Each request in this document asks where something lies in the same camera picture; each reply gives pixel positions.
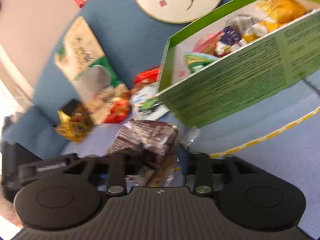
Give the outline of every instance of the beige floor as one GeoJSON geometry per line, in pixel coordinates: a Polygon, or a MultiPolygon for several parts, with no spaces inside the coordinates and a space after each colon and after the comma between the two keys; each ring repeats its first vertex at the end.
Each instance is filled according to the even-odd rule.
{"type": "Polygon", "coordinates": [[[73,0],[0,2],[0,44],[34,87],[52,48],[80,9],[73,0]]]}

